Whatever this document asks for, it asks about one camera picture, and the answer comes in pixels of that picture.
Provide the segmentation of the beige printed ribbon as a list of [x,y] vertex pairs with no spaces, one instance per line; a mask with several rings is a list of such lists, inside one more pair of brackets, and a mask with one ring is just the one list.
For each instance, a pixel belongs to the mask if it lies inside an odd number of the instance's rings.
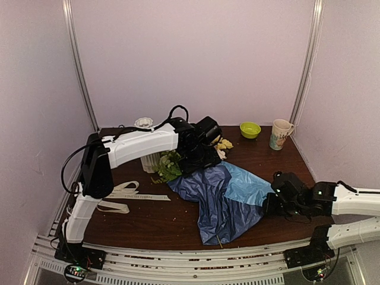
[[139,185],[138,181],[132,180],[115,186],[111,194],[97,204],[96,209],[104,213],[128,214],[129,207],[126,204],[110,200],[171,201],[167,195],[140,194]]

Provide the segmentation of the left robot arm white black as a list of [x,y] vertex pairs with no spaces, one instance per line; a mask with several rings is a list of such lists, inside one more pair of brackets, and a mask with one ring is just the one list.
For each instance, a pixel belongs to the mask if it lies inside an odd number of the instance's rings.
[[175,150],[180,155],[181,173],[190,175],[221,162],[212,145],[219,135],[220,126],[209,116],[198,123],[170,116],[151,128],[124,127],[108,137],[91,134],[79,149],[84,154],[80,178],[70,192],[77,196],[74,209],[62,226],[63,255],[73,264],[85,259],[84,233],[98,203],[113,190],[112,169],[140,157]]

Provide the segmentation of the dark blue wrapping paper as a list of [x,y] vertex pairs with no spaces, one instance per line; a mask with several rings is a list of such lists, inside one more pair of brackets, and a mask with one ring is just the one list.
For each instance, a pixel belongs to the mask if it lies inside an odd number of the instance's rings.
[[224,166],[202,169],[167,184],[183,200],[199,205],[198,228],[203,245],[234,241],[263,217],[262,207],[225,197],[232,176]]

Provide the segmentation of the light blue wrapping paper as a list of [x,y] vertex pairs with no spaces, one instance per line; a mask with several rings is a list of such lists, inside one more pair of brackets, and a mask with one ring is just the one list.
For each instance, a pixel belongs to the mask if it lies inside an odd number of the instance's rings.
[[231,178],[224,196],[230,200],[262,207],[268,194],[273,194],[271,184],[255,174],[223,161],[221,163]]

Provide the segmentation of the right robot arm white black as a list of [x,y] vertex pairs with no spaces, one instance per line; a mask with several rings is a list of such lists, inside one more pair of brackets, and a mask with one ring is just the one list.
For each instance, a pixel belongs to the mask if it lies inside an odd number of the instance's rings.
[[317,182],[309,188],[294,173],[276,172],[271,193],[263,203],[265,214],[277,216],[358,215],[368,219],[318,226],[304,256],[317,262],[328,250],[379,240],[379,190],[354,188],[343,181]]

